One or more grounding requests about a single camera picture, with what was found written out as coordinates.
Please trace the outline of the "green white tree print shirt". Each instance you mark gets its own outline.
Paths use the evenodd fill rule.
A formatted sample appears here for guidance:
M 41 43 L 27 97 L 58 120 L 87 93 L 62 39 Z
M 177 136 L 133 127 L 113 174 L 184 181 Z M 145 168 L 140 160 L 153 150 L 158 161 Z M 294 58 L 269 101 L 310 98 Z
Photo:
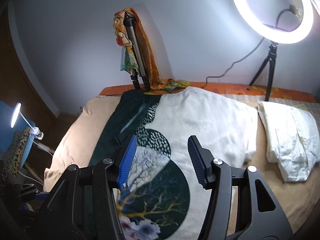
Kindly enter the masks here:
M 137 138 L 127 182 L 116 191 L 126 239 L 197 239 L 210 191 L 197 181 L 187 142 L 241 167 L 256 151 L 257 110 L 200 88 L 167 95 L 125 92 L 109 118 L 90 164 L 110 157 L 127 137 Z

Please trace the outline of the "leopard print cloth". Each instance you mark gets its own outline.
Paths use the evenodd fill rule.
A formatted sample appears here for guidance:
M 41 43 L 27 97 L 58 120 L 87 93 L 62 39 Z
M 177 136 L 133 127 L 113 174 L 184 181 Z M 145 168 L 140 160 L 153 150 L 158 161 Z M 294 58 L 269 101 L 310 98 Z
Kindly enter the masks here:
M 23 152 L 25 150 L 29 137 L 30 128 L 23 131 L 16 131 L 13 140 L 3 156 L 4 168 L 13 177 L 17 177 L 22 162 Z

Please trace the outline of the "folded white garment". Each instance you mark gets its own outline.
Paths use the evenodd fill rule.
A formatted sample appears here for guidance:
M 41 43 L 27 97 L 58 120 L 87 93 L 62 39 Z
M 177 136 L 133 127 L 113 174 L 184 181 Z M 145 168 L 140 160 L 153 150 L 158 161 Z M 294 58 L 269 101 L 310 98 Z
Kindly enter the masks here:
M 267 160 L 278 164 L 285 182 L 306 181 L 319 162 L 319 131 L 306 110 L 276 102 L 258 103 L 267 135 Z

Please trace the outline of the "orange patterned scarf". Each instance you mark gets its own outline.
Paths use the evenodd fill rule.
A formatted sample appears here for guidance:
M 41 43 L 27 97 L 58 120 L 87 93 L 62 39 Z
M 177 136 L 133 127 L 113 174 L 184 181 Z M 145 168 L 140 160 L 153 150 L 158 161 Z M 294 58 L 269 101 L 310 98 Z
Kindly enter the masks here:
M 176 89 L 185 88 L 190 85 L 188 81 L 161 79 L 148 36 L 143 29 L 137 13 L 132 8 L 125 8 L 122 11 L 116 12 L 113 18 L 113 28 L 116 36 L 116 43 L 121 47 L 120 70 L 127 72 L 130 75 L 130 78 L 133 74 L 133 70 L 138 70 L 138 65 L 132 50 L 132 43 L 127 37 L 124 26 L 125 12 L 135 16 L 137 20 L 136 35 L 140 51 L 144 59 L 145 69 L 149 78 L 151 90 L 165 90 L 171 93 Z M 144 87 L 142 78 L 139 75 L 138 81 L 140 88 L 142 88 L 142 86 Z

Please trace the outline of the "beige towel blanket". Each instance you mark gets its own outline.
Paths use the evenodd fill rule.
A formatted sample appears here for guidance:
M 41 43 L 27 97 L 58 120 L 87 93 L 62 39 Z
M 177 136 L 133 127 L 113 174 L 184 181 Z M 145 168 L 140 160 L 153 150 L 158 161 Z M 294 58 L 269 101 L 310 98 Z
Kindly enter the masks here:
M 71 125 L 53 155 L 52 164 L 44 172 L 44 190 L 50 191 L 67 166 L 76 164 L 86 167 L 100 138 L 104 126 L 115 111 L 120 97 L 93 98 Z M 286 183 L 275 163 L 266 158 L 267 137 L 263 123 L 258 121 L 257 152 L 252 164 L 264 176 L 280 202 L 293 231 L 297 231 L 312 212 L 319 214 L 319 165 L 310 173 L 307 181 Z

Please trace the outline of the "blue plastic chair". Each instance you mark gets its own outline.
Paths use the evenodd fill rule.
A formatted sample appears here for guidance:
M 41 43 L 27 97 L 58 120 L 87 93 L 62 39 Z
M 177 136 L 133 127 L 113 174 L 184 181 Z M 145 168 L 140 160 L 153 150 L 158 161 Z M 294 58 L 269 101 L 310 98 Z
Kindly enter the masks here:
M 29 155 L 35 132 L 39 129 L 20 112 L 21 104 L 14 108 L 1 102 L 1 160 L 13 176 L 24 165 Z

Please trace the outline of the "orange patterned bed sheet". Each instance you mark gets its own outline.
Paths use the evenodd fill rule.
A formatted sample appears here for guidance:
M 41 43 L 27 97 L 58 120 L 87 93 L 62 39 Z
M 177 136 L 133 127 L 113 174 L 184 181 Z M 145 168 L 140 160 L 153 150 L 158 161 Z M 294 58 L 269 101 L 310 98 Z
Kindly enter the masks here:
M 121 85 L 105 87 L 99 95 L 104 96 L 119 96 L 124 92 L 133 90 L 133 85 Z M 264 86 L 248 86 L 232 83 L 208 83 L 205 90 L 214 92 L 221 95 L 250 95 L 250 96 L 262 96 L 263 99 L 266 95 L 266 87 Z M 312 102 L 316 103 L 315 97 L 310 93 L 299 92 L 296 90 L 289 90 L 283 88 L 272 88 L 270 99 L 279 98 L 285 100 L 302 101 L 302 102 Z

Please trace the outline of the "folded silver tripod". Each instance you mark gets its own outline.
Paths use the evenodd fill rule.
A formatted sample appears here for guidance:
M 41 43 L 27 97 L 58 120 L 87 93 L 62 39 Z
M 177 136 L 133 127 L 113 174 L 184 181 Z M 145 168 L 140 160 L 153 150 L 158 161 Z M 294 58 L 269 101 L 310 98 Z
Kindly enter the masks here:
M 126 29 L 126 34 L 129 40 L 132 43 L 132 50 L 133 54 L 135 56 L 138 70 L 133 70 L 133 74 L 131 75 L 131 79 L 133 82 L 133 85 L 135 89 L 141 90 L 139 81 L 138 81 L 138 75 L 142 78 L 144 88 L 146 92 L 149 92 L 151 90 L 149 78 L 145 69 L 144 59 L 140 51 L 137 35 L 136 35 L 136 24 L 137 20 L 135 16 L 131 15 L 128 12 L 125 12 L 124 14 L 124 26 Z

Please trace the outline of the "white clip desk lamp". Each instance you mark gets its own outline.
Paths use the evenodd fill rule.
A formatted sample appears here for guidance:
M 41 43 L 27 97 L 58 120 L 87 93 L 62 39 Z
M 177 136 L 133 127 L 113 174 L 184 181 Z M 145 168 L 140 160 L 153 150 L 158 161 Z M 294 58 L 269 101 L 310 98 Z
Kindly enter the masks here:
M 18 102 L 13 110 L 10 127 L 14 129 L 15 127 L 21 128 L 22 130 L 27 129 L 27 138 L 25 143 L 25 148 L 23 152 L 23 157 L 27 157 L 30 153 L 31 147 L 35 144 L 39 149 L 43 150 L 44 152 L 49 153 L 53 156 L 53 151 L 49 149 L 48 146 L 40 143 L 35 142 L 35 140 L 40 141 L 44 137 L 44 133 L 35 126 L 34 123 L 31 123 L 27 120 L 21 112 L 22 104 Z

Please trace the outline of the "checked beige bed cover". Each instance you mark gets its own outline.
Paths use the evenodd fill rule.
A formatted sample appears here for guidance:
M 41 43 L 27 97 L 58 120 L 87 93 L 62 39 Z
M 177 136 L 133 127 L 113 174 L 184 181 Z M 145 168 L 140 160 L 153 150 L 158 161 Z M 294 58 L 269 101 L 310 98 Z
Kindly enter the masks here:
M 242 101 L 242 102 L 259 102 L 264 100 L 264 96 L 258 95 L 235 95 L 235 94 L 224 94 L 223 96 Z M 319 103 L 313 102 L 303 102 L 297 100 L 280 99 L 280 98 L 270 98 L 269 102 L 281 103 L 287 106 L 293 106 L 306 111 L 319 111 Z

